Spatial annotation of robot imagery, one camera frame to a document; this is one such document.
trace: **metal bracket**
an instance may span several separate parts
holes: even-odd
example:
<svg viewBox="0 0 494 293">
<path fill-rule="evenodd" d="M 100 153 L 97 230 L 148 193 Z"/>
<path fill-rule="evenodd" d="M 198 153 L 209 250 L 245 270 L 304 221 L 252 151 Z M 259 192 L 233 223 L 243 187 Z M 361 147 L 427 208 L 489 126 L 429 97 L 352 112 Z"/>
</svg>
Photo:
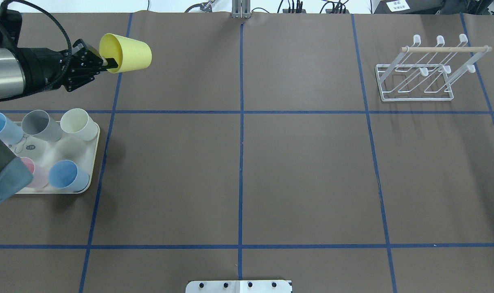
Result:
<svg viewBox="0 0 494 293">
<path fill-rule="evenodd" d="M 232 0 L 232 18 L 251 18 L 251 0 Z"/>
<path fill-rule="evenodd" d="M 213 4 L 214 2 L 215 0 L 209 0 L 207 2 L 203 2 L 202 4 L 200 4 L 200 11 L 213 12 L 213 7 L 211 6 L 211 4 Z"/>
<path fill-rule="evenodd" d="M 186 293 L 292 293 L 290 280 L 192 281 Z"/>
</svg>

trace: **yellow cup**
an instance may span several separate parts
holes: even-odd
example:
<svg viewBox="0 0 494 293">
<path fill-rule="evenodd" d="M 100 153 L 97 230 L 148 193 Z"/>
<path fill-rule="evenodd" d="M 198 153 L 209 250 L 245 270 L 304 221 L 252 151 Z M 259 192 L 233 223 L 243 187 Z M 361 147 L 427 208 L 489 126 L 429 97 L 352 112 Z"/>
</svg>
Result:
<svg viewBox="0 0 494 293">
<path fill-rule="evenodd" d="M 144 69 L 151 64 L 151 49 L 148 44 L 121 35 L 105 34 L 98 50 L 102 57 L 113 58 L 117 62 L 117 68 L 108 69 L 111 73 Z"/>
</svg>

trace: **blue tape line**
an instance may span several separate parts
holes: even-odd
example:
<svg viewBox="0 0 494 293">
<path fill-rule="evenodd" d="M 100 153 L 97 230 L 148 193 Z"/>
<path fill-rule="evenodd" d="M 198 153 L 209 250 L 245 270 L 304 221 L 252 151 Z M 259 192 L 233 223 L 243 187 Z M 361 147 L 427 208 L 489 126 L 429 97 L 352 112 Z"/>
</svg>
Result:
<svg viewBox="0 0 494 293">
<path fill-rule="evenodd" d="M 468 37 L 468 46 L 472 46 L 472 43 L 470 41 L 470 35 L 468 35 L 468 28 L 466 27 L 466 22 L 464 20 L 464 15 L 462 13 L 461 13 L 461 22 L 464 33 L 466 37 Z M 480 74 L 480 70 L 478 69 L 477 63 L 474 63 L 474 66 L 477 70 L 478 81 L 480 82 L 480 87 L 482 88 L 482 93 L 484 94 L 485 102 L 487 103 L 487 108 L 489 109 L 489 113 L 491 114 L 491 119 L 493 120 L 493 125 L 494 125 L 493 107 L 491 106 L 491 102 L 489 101 L 489 96 L 487 96 L 487 91 L 485 90 L 484 81 L 482 80 L 482 75 Z"/>
<path fill-rule="evenodd" d="M 340 111 L 323 111 L 323 110 L 260 110 L 244 111 L 245 114 L 364 114 L 365 111 L 358 110 L 340 110 Z"/>
<path fill-rule="evenodd" d="M 391 244 L 392 248 L 494 247 L 494 243 L 410 243 Z"/>
<path fill-rule="evenodd" d="M 452 115 L 472 115 L 489 114 L 488 111 L 369 111 L 370 114 L 452 114 Z"/>
<path fill-rule="evenodd" d="M 359 53 L 359 44 L 357 43 L 357 31 L 355 27 L 355 18 L 354 15 L 351 14 L 352 17 L 352 28 L 354 31 L 354 42 L 355 42 L 355 52 L 357 55 L 357 65 L 359 67 L 359 79 L 361 80 L 361 90 L 363 93 L 363 101 L 365 103 L 365 111 L 366 111 L 366 124 L 368 125 L 368 134 L 370 135 L 370 148 L 372 149 L 372 158 L 374 160 L 374 171 L 376 173 L 377 184 L 379 187 L 379 201 L 381 203 L 381 217 L 383 219 L 383 228 L 385 231 L 385 241 L 387 245 L 387 253 L 388 253 L 388 265 L 390 266 L 390 277 L 392 278 L 392 289 L 393 293 L 397 293 L 397 285 L 396 285 L 396 273 L 393 268 L 393 259 L 392 259 L 392 249 L 390 248 L 390 237 L 388 234 L 388 224 L 386 221 L 386 213 L 385 213 L 385 201 L 383 200 L 383 190 L 381 188 L 381 178 L 379 177 L 379 166 L 377 165 L 377 156 L 374 145 L 374 135 L 372 133 L 372 125 L 370 122 L 370 112 L 368 111 L 368 100 L 366 98 L 366 88 L 365 88 L 365 80 L 363 78 L 363 65 L 361 64 L 361 55 Z"/>
<path fill-rule="evenodd" d="M 90 250 L 194 250 L 194 249 L 386 249 L 386 248 L 489 248 L 494 243 L 391 243 L 381 244 L 204 244 L 204 245 L 20 245 L 0 244 L 0 249 Z"/>
<path fill-rule="evenodd" d="M 238 249 L 236 244 L 210 244 L 210 245 L 91 245 L 91 249 Z"/>
<path fill-rule="evenodd" d="M 0 110 L 1 113 L 29 113 L 33 110 Z M 67 112 L 67 110 L 45 110 L 47 113 L 57 113 L 57 114 L 64 114 Z M 86 110 L 86 112 L 91 113 L 91 114 L 109 114 L 111 113 L 111 110 Z"/>
<path fill-rule="evenodd" d="M 239 114 L 240 111 L 207 110 L 117 110 L 119 114 Z"/>
<path fill-rule="evenodd" d="M 243 243 L 243 24 L 240 25 L 240 169 L 238 183 L 238 280 L 242 279 Z"/>
<path fill-rule="evenodd" d="M 0 249 L 86 249 L 87 245 L 0 244 Z"/>
<path fill-rule="evenodd" d="M 128 30 L 126 31 L 126 37 L 129 37 L 129 32 L 131 30 L 131 22 L 133 20 L 133 13 L 129 14 L 129 19 L 128 19 Z M 86 256 L 85 256 L 85 262 L 83 265 L 83 273 L 81 274 L 81 281 L 79 285 L 79 293 L 83 293 L 84 290 L 84 283 L 86 280 L 86 272 L 87 272 L 87 265 L 90 259 L 90 247 L 91 243 L 93 241 L 93 230 L 95 229 L 95 221 L 97 219 L 97 211 L 98 211 L 98 202 L 101 196 L 101 189 L 102 189 L 102 178 L 104 176 L 104 171 L 106 170 L 106 159 L 107 159 L 107 152 L 108 152 L 108 145 L 109 145 L 109 139 L 111 137 L 111 132 L 113 131 L 113 121 L 115 119 L 115 110 L 117 109 L 117 103 L 118 103 L 118 93 L 120 90 L 120 82 L 122 80 L 122 73 L 118 74 L 118 79 L 117 79 L 117 86 L 115 88 L 115 98 L 113 100 L 113 107 L 111 108 L 111 118 L 109 120 L 109 128 L 108 128 L 108 136 L 106 137 L 106 145 L 104 146 L 104 156 L 102 158 L 102 166 L 101 166 L 101 173 L 98 177 L 98 187 L 97 187 L 97 194 L 95 197 L 95 204 L 93 206 L 93 215 L 91 217 L 91 224 L 90 224 L 90 232 L 88 235 L 87 239 L 87 249 L 86 249 Z"/>
<path fill-rule="evenodd" d="M 362 248 L 387 248 L 386 244 L 282 244 L 242 245 L 243 249 L 362 249 Z"/>
</svg>

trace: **pink cup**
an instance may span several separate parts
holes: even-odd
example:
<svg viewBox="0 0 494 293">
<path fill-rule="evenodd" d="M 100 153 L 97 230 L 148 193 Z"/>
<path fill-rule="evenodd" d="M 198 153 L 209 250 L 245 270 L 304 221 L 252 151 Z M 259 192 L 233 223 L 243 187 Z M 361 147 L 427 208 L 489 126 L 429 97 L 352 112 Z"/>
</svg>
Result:
<svg viewBox="0 0 494 293">
<path fill-rule="evenodd" d="M 48 172 L 46 172 L 41 166 L 37 165 L 29 157 L 21 157 L 21 161 L 30 170 L 33 175 L 33 180 L 26 187 L 30 188 L 43 188 L 48 184 Z"/>
</svg>

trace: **light blue cup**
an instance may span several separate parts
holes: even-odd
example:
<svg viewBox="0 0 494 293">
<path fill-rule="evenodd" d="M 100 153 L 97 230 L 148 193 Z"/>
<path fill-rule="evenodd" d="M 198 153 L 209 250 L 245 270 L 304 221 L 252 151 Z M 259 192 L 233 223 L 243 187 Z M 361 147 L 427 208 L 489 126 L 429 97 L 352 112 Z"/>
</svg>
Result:
<svg viewBox="0 0 494 293">
<path fill-rule="evenodd" d="M 0 139 L 6 144 L 14 144 L 21 141 L 24 132 L 12 120 L 0 113 Z"/>
<path fill-rule="evenodd" d="M 30 173 L 20 158 L 15 157 L 0 172 L 0 203 L 23 189 L 32 180 L 32 173 Z"/>
<path fill-rule="evenodd" d="M 70 160 L 55 163 L 48 173 L 50 185 L 60 189 L 81 191 L 85 189 L 89 181 L 90 176 L 86 171 Z"/>
</svg>

